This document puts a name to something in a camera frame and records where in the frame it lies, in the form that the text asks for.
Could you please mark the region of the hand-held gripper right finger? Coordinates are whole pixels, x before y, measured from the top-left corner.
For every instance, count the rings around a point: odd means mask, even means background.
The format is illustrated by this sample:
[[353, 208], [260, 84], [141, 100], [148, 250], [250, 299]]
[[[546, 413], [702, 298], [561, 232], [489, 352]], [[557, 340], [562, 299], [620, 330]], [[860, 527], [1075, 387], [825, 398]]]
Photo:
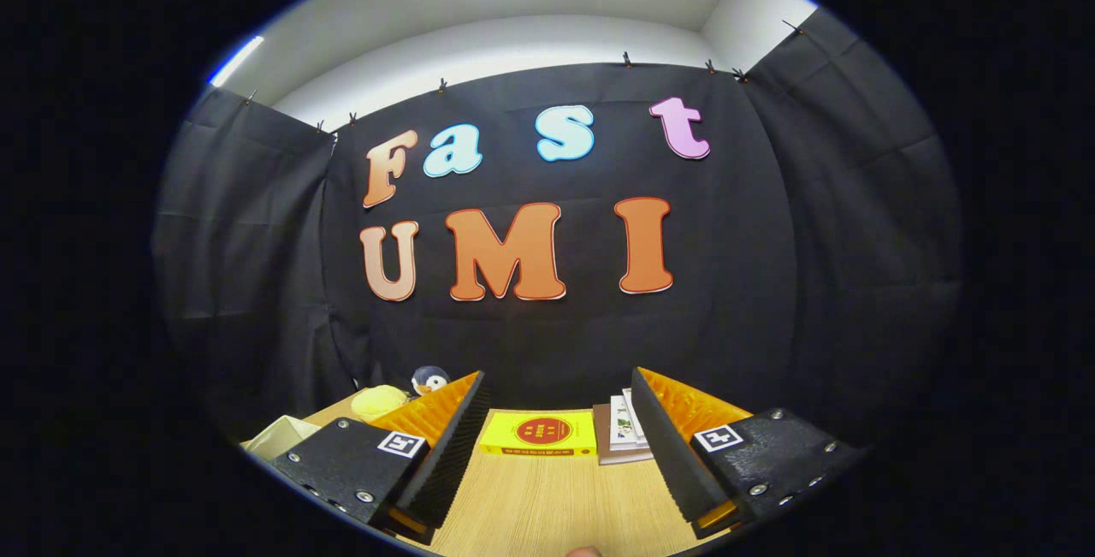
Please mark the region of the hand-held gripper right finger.
[[700, 539], [781, 517], [865, 457], [777, 406], [750, 413], [636, 367], [632, 402], [654, 462]]

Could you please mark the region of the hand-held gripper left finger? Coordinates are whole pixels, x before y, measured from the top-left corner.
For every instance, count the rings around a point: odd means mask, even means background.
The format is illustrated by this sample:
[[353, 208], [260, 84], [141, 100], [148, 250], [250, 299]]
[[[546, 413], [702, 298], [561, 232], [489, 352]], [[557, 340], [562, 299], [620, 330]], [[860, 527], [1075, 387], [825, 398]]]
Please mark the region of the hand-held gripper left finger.
[[484, 378], [476, 371], [371, 423], [336, 418], [270, 467], [360, 524], [429, 544], [488, 416]]

